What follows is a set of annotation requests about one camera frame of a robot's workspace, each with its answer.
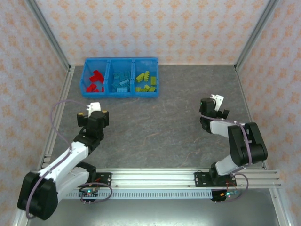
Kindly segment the blue three-compartment bin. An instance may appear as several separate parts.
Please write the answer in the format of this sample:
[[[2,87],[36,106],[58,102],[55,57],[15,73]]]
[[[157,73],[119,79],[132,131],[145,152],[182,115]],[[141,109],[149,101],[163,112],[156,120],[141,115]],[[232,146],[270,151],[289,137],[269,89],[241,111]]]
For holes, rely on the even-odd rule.
[[[90,77],[94,76],[93,71],[98,70],[104,77],[104,82],[98,81],[91,82]],[[114,73],[121,73],[130,71],[131,78],[129,85],[120,86],[128,87],[127,93],[118,93],[117,89],[112,86],[114,82],[121,82],[121,79],[114,79]],[[145,71],[150,72],[149,80],[137,82],[136,77],[144,73]],[[155,92],[136,92],[136,87],[144,88],[145,85],[151,85],[151,77],[157,78],[156,91]],[[86,92],[86,88],[90,87],[91,84],[96,84],[99,92]],[[84,63],[83,72],[79,82],[79,89],[83,97],[86,98],[127,98],[127,97],[139,97],[139,98],[155,98],[159,96],[159,73],[158,73],[158,59],[155,57],[135,57],[135,58],[87,58]]]

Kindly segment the grey metal sheet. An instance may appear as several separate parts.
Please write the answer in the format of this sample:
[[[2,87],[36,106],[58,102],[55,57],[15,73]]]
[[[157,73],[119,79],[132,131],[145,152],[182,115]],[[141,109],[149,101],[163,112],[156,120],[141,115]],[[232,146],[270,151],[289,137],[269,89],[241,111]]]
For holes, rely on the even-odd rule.
[[[27,226],[280,226],[266,197],[214,204],[210,200],[64,200],[47,220]]]

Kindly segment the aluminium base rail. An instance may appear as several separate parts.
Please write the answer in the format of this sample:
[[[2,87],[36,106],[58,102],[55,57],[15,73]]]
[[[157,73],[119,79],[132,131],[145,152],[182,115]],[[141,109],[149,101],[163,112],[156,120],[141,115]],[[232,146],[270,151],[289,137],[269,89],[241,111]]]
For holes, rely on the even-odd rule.
[[[198,168],[104,168],[97,172],[112,174],[113,189],[197,189],[195,172],[207,172]],[[284,182],[277,170],[248,168],[235,174],[236,188],[282,188]]]

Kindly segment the aluminium frame post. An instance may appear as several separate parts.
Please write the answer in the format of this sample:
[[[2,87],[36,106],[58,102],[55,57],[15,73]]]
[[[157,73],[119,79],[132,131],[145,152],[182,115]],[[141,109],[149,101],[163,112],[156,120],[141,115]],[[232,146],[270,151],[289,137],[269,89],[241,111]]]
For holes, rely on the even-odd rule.
[[[261,34],[263,28],[268,22],[270,16],[274,12],[275,7],[277,6],[279,0],[269,0],[267,6],[263,10],[263,13],[259,17],[253,31],[251,32],[250,37],[248,38],[246,44],[244,45],[242,52],[240,53],[238,60],[234,64],[234,69],[236,72],[239,71],[243,63],[245,62],[247,56],[249,55],[253,45],[257,41],[259,35]]]
[[[69,61],[67,60],[66,55],[64,54],[62,48],[59,45],[59,42],[57,38],[55,37],[54,33],[51,30],[50,25],[48,24],[46,18],[44,17],[38,3],[36,0],[25,0],[28,7],[32,11],[33,15],[38,21],[38,24],[40,25],[41,29],[43,30],[45,36],[47,37],[48,41],[50,42],[51,46],[54,48],[54,51],[56,52],[60,62],[62,63],[63,67],[66,70],[70,70],[71,65]]]

